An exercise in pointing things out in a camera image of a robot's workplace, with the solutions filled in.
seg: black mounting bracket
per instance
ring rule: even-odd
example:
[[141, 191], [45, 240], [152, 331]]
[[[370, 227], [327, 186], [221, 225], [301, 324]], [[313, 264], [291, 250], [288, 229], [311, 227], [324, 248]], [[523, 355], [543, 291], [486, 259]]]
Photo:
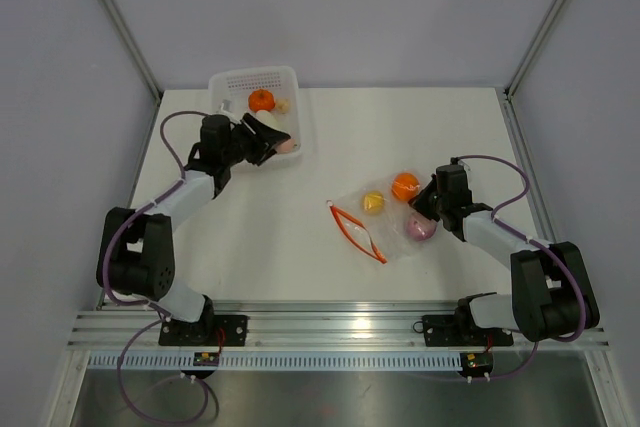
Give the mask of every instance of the black mounting bracket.
[[163, 322], [158, 344], [163, 347], [218, 347], [219, 331], [224, 332], [225, 347], [244, 347], [249, 317], [246, 315], [218, 315], [207, 332], [197, 333], [193, 324], [172, 320]]
[[424, 342], [427, 347], [487, 347], [489, 337], [495, 347], [510, 347], [513, 336], [502, 329], [469, 331], [461, 327], [453, 314], [422, 317]]

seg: plastic bag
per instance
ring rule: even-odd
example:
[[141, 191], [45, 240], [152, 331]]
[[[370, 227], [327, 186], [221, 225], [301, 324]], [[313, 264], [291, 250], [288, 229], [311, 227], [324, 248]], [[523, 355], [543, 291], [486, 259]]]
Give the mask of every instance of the plastic bag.
[[369, 182], [328, 205], [347, 240], [363, 254], [386, 264], [414, 255], [436, 231], [435, 221], [408, 204], [425, 185], [415, 172], [402, 172]]

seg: white wall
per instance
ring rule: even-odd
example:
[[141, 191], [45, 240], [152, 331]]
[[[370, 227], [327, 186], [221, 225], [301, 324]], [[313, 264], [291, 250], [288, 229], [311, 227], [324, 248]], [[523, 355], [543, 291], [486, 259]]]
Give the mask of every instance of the white wall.
[[516, 94], [543, 194], [561, 235], [582, 249], [636, 409], [639, 27], [640, 0], [572, 0]]
[[164, 88], [289, 64], [306, 86], [490, 85], [551, 0], [117, 0]]
[[153, 105], [96, 0], [0, 0], [0, 415], [35, 426]]

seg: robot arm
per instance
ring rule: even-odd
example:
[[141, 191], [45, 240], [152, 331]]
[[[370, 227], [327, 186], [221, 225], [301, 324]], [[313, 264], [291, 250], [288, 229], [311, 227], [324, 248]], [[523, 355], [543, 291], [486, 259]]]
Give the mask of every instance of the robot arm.
[[[210, 299], [175, 278], [173, 232], [216, 198], [231, 178], [231, 167], [246, 160], [262, 165], [291, 137], [245, 114], [233, 123], [222, 114], [205, 116], [200, 142], [191, 149], [183, 184], [139, 215], [123, 232], [109, 259], [112, 290], [154, 303], [174, 322], [189, 324], [190, 338], [207, 338], [214, 325]], [[106, 216], [97, 281], [103, 282], [103, 259], [116, 231], [135, 213], [114, 208]]]
[[509, 224], [499, 221], [498, 225], [489, 206], [473, 202], [467, 173], [457, 159], [438, 167], [410, 205], [429, 219], [442, 220], [458, 239], [481, 248], [511, 270], [511, 295], [480, 294], [458, 302], [457, 338], [470, 340], [483, 330], [508, 329], [539, 341], [576, 331], [580, 306], [575, 292], [537, 244], [558, 256], [576, 280], [585, 304], [585, 328], [597, 325], [598, 307], [578, 247], [531, 237], [523, 240]]

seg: orange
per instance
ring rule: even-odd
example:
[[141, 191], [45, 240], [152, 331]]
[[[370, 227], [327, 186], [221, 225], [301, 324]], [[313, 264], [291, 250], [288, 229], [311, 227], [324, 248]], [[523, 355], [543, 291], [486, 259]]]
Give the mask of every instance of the orange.
[[275, 106], [276, 101], [273, 98], [273, 94], [268, 90], [255, 90], [249, 96], [249, 108], [253, 112], [258, 112], [259, 110], [272, 111]]
[[391, 193], [401, 202], [409, 202], [418, 195], [420, 191], [420, 181], [409, 172], [402, 172], [393, 179]]

